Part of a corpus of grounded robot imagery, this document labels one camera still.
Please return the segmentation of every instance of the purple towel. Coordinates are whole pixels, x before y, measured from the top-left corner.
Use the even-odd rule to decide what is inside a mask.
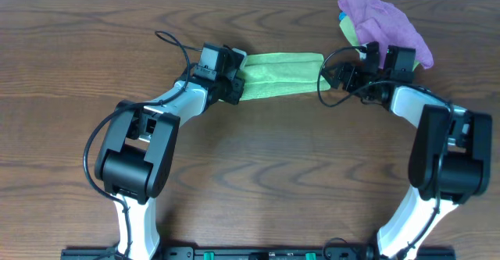
[[[361,45],[379,42],[380,67],[383,67],[388,45],[416,49],[416,59],[425,69],[434,64],[422,36],[393,4],[381,0],[339,0],[338,7],[351,18]]]

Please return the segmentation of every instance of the wood grain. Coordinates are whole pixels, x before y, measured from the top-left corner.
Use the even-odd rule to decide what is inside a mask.
[[[118,241],[114,206],[88,186],[80,160],[118,101],[155,98],[184,68],[178,48],[153,30],[249,53],[328,53],[347,44],[336,1],[0,0],[0,258],[54,259],[67,246]],[[500,0],[385,1],[433,52],[434,68],[420,70],[417,82],[498,119]],[[336,109],[314,94],[214,105],[179,134],[158,198],[162,238],[363,242],[408,188],[414,135],[403,120],[354,100]],[[497,150],[498,124],[493,138]],[[499,170],[493,151],[487,193],[446,217],[427,244],[452,245],[461,259],[500,258]]]

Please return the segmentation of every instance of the black cable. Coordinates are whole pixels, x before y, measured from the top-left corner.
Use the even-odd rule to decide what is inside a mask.
[[[178,92],[176,92],[174,95],[172,95],[171,97],[169,97],[167,99],[163,99],[163,100],[160,100],[158,102],[140,102],[140,103],[134,103],[134,104],[126,105],[126,106],[124,106],[124,107],[122,107],[120,109],[117,109],[115,112],[112,112],[107,117],[105,117],[100,122],[100,124],[97,125],[97,127],[95,127],[94,131],[92,131],[92,133],[91,133],[91,136],[88,138],[87,143],[86,143],[85,148],[84,148],[84,156],[83,156],[84,173],[85,173],[85,177],[87,177],[88,183],[94,188],[94,190],[96,190],[98,193],[100,193],[100,195],[102,195],[103,197],[108,198],[108,199],[110,199],[112,201],[116,201],[116,202],[120,203],[123,206],[123,214],[125,215],[124,217],[125,217],[125,225],[126,225],[126,228],[127,228],[127,239],[128,239],[128,242],[127,242],[127,248],[125,249],[125,252],[122,255],[122,259],[127,259],[128,258],[128,254],[130,252],[130,246],[132,244],[132,242],[131,242],[131,240],[132,240],[132,233],[131,233],[131,228],[130,228],[130,217],[129,217],[129,212],[128,212],[129,208],[128,208],[127,203],[125,201],[122,201],[119,198],[117,198],[117,197],[115,197],[115,196],[113,196],[111,194],[106,193],[99,186],[97,186],[97,184],[95,184],[95,182],[93,181],[93,179],[91,177],[91,174],[88,171],[88,152],[90,151],[90,148],[91,148],[91,145],[92,145],[92,141],[95,139],[95,137],[97,136],[98,132],[101,130],[101,128],[104,127],[104,125],[107,124],[108,121],[110,121],[115,116],[118,116],[121,113],[123,113],[125,111],[128,111],[128,110],[141,109],[141,108],[145,107],[146,105],[148,105],[148,106],[165,105],[166,103],[171,102],[172,100],[178,98],[182,93],[184,93],[184,91],[186,89],[186,86],[188,85],[188,82],[189,82],[189,79],[190,79],[190,73],[189,72],[191,72],[191,64],[189,62],[189,55],[186,52],[186,49],[184,49],[184,46],[172,34],[170,34],[168,32],[165,32],[165,31],[162,31],[161,33],[169,36],[170,38],[172,38],[176,42],[176,45],[182,50],[182,52],[184,53],[184,57],[186,58],[187,76],[186,76],[186,80],[185,80],[184,85],[182,86],[182,88]]]
[[[173,41],[169,41],[167,40],[166,38],[162,37],[162,34],[165,34],[169,37],[170,34],[165,32],[165,31],[162,31],[162,30],[155,30],[155,35],[156,37],[158,37],[159,39],[161,39],[162,41],[165,41],[167,43],[170,43],[171,45],[175,45],[175,46],[179,46],[176,42],[173,42]],[[201,52],[202,49],[201,48],[196,48],[196,47],[193,47],[193,46],[187,46],[187,45],[183,45],[185,49],[189,49],[189,50],[192,50],[192,51],[196,51],[196,52]]]
[[[335,64],[333,66],[330,66],[328,68],[325,68],[325,65],[328,63],[328,61],[334,57],[336,54],[340,53],[340,52],[344,52],[344,51],[347,51],[347,50],[354,50],[354,49],[358,49],[360,50],[361,52],[364,52],[366,50],[366,47],[364,46],[347,46],[347,47],[344,47],[344,48],[340,48],[334,52],[331,52],[328,57],[326,57],[323,61],[323,64],[321,64],[321,67],[320,67],[320,73],[318,74],[318,81],[317,81],[317,90],[318,90],[318,98],[320,98],[320,101],[324,103],[323,99],[321,98],[321,92],[320,92],[320,80],[321,80],[321,72],[323,71],[323,69],[337,69],[339,66],[341,66],[341,63],[338,63],[338,64]]]
[[[328,245],[333,243],[334,241],[342,241],[344,242],[345,244],[349,244],[346,240],[344,240],[343,238],[341,237],[333,237],[331,239],[329,239],[325,245],[323,246],[323,249],[321,250],[321,253],[323,253],[323,257],[326,259],[326,260],[331,260],[331,257],[328,256],[327,254],[327,248],[328,248]],[[358,255],[358,252],[356,250],[354,250],[354,248],[352,247],[349,247],[352,251],[352,253],[354,253],[354,255],[356,255],[356,258],[359,259],[359,255]]]
[[[365,84],[363,86],[361,86],[360,88],[354,90],[353,92],[349,93],[347,96],[343,97],[342,99],[340,99],[338,102],[334,103],[334,104],[327,104],[323,98],[321,98],[321,93],[320,93],[320,90],[318,89],[318,98],[320,99],[320,102],[325,105],[326,107],[328,108],[333,108],[333,107],[336,107],[340,104],[342,104],[343,102],[345,102],[346,100],[348,100],[350,97],[358,94],[359,92],[367,89],[368,87],[372,87],[373,85],[378,85],[378,84],[394,84],[394,85],[399,85],[399,86],[406,86],[406,87],[410,87],[410,88],[413,88],[415,90],[418,90],[424,94],[427,94],[427,95],[430,95],[434,98],[436,98],[438,101],[441,101],[441,102],[444,102],[446,103],[446,101],[435,95],[434,93],[430,92],[429,90],[427,89],[424,89],[420,86],[417,86],[417,85],[413,85],[413,84],[405,84],[405,83],[402,83],[402,82],[399,82],[399,81],[395,81],[395,80],[377,80],[377,81],[374,81],[374,82],[371,82],[371,83],[368,83],[368,84]]]

